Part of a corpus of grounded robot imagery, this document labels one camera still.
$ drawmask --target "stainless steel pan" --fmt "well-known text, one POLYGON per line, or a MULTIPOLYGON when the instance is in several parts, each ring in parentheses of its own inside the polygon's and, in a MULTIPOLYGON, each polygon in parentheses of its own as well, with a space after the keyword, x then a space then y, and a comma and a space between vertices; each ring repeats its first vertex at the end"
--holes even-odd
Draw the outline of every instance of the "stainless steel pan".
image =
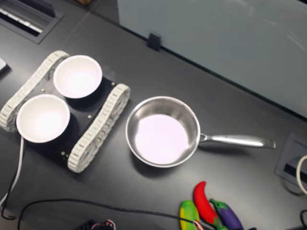
POLYGON ((185 162, 195 152, 199 142, 275 148, 274 141, 264 138, 202 134, 197 117, 185 103, 162 96, 149 98, 135 107, 127 120, 126 138, 136 157, 161 168, 185 162))

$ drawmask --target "purple eggplant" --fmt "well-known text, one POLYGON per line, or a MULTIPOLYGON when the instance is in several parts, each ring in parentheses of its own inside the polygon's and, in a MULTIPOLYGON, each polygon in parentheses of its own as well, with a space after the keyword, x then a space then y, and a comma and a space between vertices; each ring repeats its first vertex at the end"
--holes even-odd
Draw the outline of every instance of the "purple eggplant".
POLYGON ((210 202, 213 203, 215 210, 229 230, 244 230, 239 218, 227 204, 214 199, 210 199, 210 202))

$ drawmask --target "pan handle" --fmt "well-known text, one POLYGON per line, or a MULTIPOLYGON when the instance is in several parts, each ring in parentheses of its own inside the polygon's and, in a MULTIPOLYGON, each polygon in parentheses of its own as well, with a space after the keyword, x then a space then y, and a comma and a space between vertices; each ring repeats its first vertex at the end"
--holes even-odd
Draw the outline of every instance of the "pan handle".
POLYGON ((253 136, 244 136, 244 135, 209 136, 201 133, 200 142, 204 141, 222 142, 225 144, 241 145, 241 146, 255 147, 255 148, 268 148, 268 149, 276 148, 275 141, 273 140, 253 137, 253 136))

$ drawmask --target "black desk surface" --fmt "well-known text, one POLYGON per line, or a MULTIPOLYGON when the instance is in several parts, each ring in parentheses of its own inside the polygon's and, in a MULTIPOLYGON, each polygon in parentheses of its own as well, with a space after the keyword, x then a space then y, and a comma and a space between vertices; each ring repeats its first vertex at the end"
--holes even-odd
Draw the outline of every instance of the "black desk surface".
MULTIPOLYGON (((28 202, 81 198, 119 207, 178 214, 194 186, 208 182, 208 197, 225 201, 245 228, 281 230, 298 226, 306 198, 296 197, 274 174, 289 132, 307 138, 307 124, 168 53, 157 53, 144 41, 75 4, 55 1, 65 17, 37 45, 0 26, 0 56, 12 70, 0 77, 0 106, 22 86, 49 53, 95 58, 112 80, 131 87, 131 101, 89 168, 73 174, 28 151, 8 209, 18 214, 28 202), (187 103, 207 134, 249 134, 276 140, 277 148, 248 149, 204 145, 184 164, 168 170, 143 165, 129 150, 125 122, 133 107, 157 95, 187 103)), ((16 134, 0 130, 0 194, 7 191, 19 153, 16 134)), ((43 204, 24 220, 33 229, 69 230, 90 218, 114 220, 120 229, 179 229, 175 220, 119 213, 81 204, 43 204)))

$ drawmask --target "white plastic bowl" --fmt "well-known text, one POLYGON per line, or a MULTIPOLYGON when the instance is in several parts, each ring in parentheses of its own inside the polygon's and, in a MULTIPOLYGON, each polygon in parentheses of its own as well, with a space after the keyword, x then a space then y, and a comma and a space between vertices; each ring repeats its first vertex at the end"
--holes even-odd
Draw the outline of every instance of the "white plastic bowl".
POLYGON ((77 99, 92 94, 100 85, 102 74, 96 60, 89 56, 77 55, 58 65, 53 82, 64 97, 77 99))
POLYGON ((20 108, 16 125, 20 135, 34 143, 59 137, 70 120, 67 104, 60 98, 44 94, 31 98, 20 108))

